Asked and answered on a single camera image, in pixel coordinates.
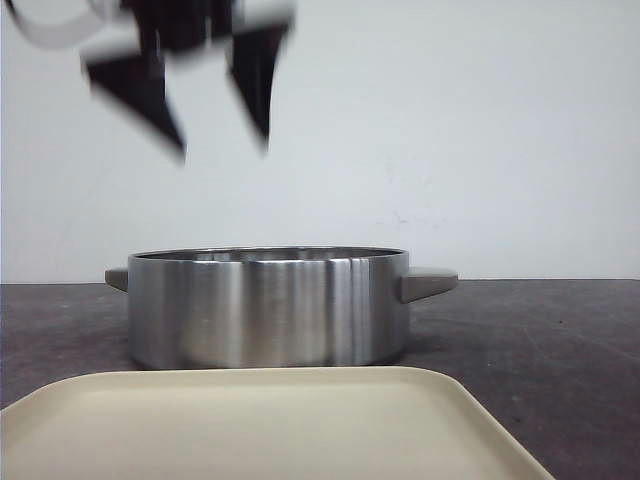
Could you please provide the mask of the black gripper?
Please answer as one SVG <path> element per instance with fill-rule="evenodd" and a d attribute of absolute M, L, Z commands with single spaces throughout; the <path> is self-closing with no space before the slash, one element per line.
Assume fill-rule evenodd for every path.
<path fill-rule="evenodd" d="M 119 8 L 134 17 L 142 51 L 83 56 L 92 89 L 143 122 L 184 164 L 187 145 L 167 97 L 162 52 L 183 53 L 207 42 L 229 41 L 229 74 L 260 147 L 268 149 L 274 71 L 293 26 L 292 11 L 276 9 L 245 20 L 235 1 L 121 1 Z"/>

